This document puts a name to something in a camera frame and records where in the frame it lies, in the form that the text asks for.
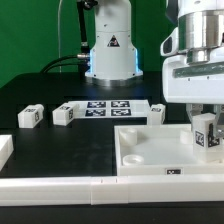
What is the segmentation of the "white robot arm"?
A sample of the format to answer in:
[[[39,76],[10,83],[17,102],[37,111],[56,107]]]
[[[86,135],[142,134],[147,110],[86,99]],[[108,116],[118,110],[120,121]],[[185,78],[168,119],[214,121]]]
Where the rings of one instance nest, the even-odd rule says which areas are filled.
[[[95,10],[96,42],[87,54],[85,78],[103,86],[125,86],[143,76],[131,41],[130,0],[77,0]],[[166,0],[175,25],[160,54],[165,100],[184,103],[193,117],[202,104],[214,107],[213,135],[224,138],[224,0]]]

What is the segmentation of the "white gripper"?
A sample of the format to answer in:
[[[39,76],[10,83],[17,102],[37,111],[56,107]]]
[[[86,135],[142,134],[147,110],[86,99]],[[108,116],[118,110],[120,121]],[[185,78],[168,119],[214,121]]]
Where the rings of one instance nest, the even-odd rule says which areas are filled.
[[[162,66],[165,100],[187,104],[190,122],[201,114],[202,104],[214,104],[209,133],[214,138],[224,138],[224,45],[210,51],[208,62],[193,65],[188,65],[187,55],[178,50],[179,34],[175,28],[160,46],[161,55],[166,56]]]

